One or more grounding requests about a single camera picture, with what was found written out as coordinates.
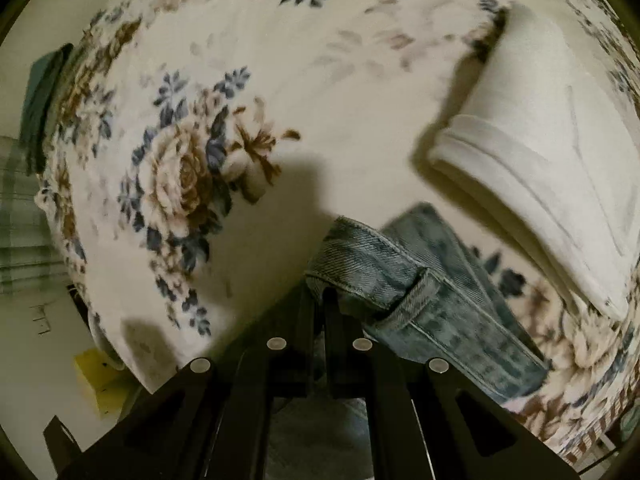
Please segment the blue denim ripped shorts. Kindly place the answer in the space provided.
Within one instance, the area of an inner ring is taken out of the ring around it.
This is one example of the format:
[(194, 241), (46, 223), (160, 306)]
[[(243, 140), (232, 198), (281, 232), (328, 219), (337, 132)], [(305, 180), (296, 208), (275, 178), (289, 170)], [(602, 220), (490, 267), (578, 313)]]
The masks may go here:
[[(538, 390), (550, 370), (488, 271), (430, 204), (374, 230), (340, 217), (306, 271), (316, 304), (335, 292), (364, 333), (401, 358), (454, 364), (498, 404)], [(320, 382), (274, 414), (269, 479), (370, 479), (361, 399), (332, 400)]]

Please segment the green striped curtain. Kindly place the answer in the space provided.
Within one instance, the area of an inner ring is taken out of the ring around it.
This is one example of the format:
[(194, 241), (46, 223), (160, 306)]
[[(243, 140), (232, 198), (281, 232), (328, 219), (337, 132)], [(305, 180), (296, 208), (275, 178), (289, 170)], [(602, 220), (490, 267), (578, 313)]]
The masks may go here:
[(36, 205), (38, 181), (29, 174), (18, 141), (1, 139), (1, 298), (50, 292), (68, 282), (47, 217)]

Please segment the grey folded cloth bedside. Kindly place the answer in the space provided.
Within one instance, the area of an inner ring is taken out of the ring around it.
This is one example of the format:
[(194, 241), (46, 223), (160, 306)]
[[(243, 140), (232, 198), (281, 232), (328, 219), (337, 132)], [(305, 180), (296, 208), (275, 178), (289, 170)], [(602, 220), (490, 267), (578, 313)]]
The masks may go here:
[(44, 126), (58, 80), (73, 50), (72, 44), (64, 44), (30, 66), (18, 137), (29, 174), (40, 174), (46, 164), (42, 147)]

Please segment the floral bed blanket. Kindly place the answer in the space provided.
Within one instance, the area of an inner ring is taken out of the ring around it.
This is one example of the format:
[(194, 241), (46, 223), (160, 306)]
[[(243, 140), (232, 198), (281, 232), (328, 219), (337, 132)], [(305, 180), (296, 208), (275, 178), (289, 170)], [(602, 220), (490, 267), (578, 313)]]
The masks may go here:
[(58, 80), (36, 197), (96, 343), (156, 391), (306, 285), (337, 218), (430, 204), (550, 364), (501, 405), (578, 462), (638, 384), (639, 257), (625, 318), (580, 310), (428, 158), (514, 4), (558, 25), (639, 151), (639, 44), (611, 0), (110, 0)]

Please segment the folded white pants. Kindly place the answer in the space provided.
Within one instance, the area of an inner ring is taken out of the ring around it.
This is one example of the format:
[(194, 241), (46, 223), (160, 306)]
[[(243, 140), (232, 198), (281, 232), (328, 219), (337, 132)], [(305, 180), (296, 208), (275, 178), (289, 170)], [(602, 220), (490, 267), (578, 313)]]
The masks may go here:
[(639, 257), (639, 151), (561, 29), (514, 4), (483, 73), (428, 153), (580, 310), (627, 315)]

